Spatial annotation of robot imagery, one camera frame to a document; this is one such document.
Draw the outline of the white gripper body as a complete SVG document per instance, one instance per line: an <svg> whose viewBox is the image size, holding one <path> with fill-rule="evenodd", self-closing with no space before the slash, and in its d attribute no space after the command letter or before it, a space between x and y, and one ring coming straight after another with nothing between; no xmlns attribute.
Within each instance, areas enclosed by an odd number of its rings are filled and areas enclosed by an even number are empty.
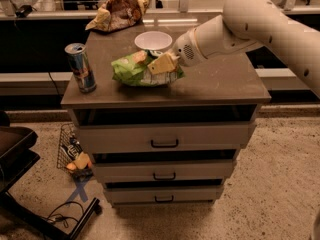
<svg viewBox="0 0 320 240"><path fill-rule="evenodd" d="M172 51L182 66L195 66L205 60L197 46L195 29L190 29L178 37L172 46Z"/></svg>

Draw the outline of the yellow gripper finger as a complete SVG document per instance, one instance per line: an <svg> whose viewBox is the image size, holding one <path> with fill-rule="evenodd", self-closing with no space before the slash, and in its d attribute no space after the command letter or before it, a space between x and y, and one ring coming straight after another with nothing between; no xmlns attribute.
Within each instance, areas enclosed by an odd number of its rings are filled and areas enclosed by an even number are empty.
<svg viewBox="0 0 320 240"><path fill-rule="evenodd" d="M178 65L178 57L172 53L164 53L147 65L152 75L172 72Z"/></svg>

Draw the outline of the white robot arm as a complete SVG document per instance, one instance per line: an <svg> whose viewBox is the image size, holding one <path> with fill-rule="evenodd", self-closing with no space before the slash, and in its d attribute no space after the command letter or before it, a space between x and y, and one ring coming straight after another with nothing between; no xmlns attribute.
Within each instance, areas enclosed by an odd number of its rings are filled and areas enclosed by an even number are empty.
<svg viewBox="0 0 320 240"><path fill-rule="evenodd" d="M153 74L172 72L260 46L320 96L320 32L290 19L271 0L226 0L221 15L181 35L148 68Z"/></svg>

